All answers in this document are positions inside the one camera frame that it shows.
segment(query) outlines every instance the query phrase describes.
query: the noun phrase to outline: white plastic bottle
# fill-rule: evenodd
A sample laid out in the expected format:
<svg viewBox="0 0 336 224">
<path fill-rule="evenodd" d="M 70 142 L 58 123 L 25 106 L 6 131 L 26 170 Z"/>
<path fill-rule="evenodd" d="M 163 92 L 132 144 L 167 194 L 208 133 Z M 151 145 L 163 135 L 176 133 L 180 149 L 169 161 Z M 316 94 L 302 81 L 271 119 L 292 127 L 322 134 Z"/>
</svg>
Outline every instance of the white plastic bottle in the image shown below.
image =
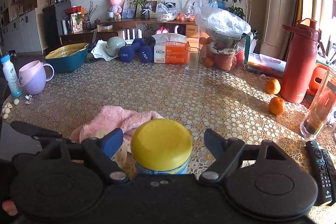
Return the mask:
<svg viewBox="0 0 336 224">
<path fill-rule="evenodd" d="M 16 71 L 9 55 L 1 58 L 2 71 L 8 82 L 8 87 L 12 93 L 12 97 L 16 98 L 22 94 L 22 88 L 19 86 L 19 79 L 17 78 Z"/>
</svg>

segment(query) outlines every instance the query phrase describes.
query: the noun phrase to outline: pink cup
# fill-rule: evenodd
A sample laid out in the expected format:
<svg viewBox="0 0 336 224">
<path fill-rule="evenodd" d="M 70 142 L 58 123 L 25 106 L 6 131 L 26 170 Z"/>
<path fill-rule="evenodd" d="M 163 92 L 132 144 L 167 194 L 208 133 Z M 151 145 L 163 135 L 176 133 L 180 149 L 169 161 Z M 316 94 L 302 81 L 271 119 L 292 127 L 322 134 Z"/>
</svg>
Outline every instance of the pink cup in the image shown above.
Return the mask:
<svg viewBox="0 0 336 224">
<path fill-rule="evenodd" d="M 21 85 L 25 85 L 29 82 L 31 78 L 40 70 L 43 63 L 36 60 L 24 65 L 19 69 L 19 82 Z"/>
</svg>

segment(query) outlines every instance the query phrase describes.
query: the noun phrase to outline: red water bottle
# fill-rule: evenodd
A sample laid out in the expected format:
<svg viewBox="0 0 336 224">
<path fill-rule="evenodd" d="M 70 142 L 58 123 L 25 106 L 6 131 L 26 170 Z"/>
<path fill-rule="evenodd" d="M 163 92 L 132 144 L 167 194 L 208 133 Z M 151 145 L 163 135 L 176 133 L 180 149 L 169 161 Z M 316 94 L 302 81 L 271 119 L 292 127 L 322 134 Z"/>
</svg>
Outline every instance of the red water bottle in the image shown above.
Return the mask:
<svg viewBox="0 0 336 224">
<path fill-rule="evenodd" d="M 316 21 L 298 21 L 295 27 L 282 25 L 286 31 L 294 33 L 289 43 L 285 71 L 281 79 L 280 95 L 292 103 L 301 103 L 313 74 L 317 58 L 317 45 L 321 30 L 316 30 Z"/>
</svg>

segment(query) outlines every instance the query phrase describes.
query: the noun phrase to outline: patterned tablecloth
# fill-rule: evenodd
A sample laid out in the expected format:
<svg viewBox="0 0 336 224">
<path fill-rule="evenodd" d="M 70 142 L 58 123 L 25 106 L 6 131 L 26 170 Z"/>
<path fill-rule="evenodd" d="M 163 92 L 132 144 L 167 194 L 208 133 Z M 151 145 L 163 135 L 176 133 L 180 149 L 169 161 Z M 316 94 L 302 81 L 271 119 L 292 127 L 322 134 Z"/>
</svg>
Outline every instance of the patterned tablecloth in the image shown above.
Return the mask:
<svg viewBox="0 0 336 224">
<path fill-rule="evenodd" d="M 299 105 L 286 103 L 286 112 L 276 117 L 268 111 L 274 95 L 266 94 L 264 86 L 264 78 L 242 70 L 233 75 L 201 66 L 198 74 L 190 76 L 182 73 L 181 65 L 99 61 L 84 64 L 73 73 L 55 75 L 30 105 L 24 104 L 21 96 L 7 122 L 25 121 L 69 137 L 73 129 L 93 119 L 103 105 L 154 110 L 190 131 L 190 173 L 199 175 L 214 161 L 203 142 L 206 128 L 247 144 L 273 140 L 308 170 L 306 141 L 298 132 L 312 98 L 305 98 Z M 335 163 L 332 132 L 325 130 L 318 141 L 333 154 Z M 129 163 L 127 169 L 133 172 L 134 166 Z M 318 224 L 335 223 L 336 205 L 313 207 L 309 216 Z"/>
</svg>

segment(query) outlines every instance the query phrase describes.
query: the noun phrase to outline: kitchen cabinet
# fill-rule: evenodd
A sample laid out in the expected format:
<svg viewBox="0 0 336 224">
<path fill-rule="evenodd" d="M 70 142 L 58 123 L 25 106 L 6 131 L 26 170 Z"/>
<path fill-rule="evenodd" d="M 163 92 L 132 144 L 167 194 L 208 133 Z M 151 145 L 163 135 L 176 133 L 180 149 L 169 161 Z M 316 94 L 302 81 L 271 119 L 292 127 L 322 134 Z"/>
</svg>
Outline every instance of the kitchen cabinet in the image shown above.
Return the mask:
<svg viewBox="0 0 336 224">
<path fill-rule="evenodd" d="M 42 52 L 35 10 L 20 16 L 2 28 L 6 51 Z"/>
</svg>

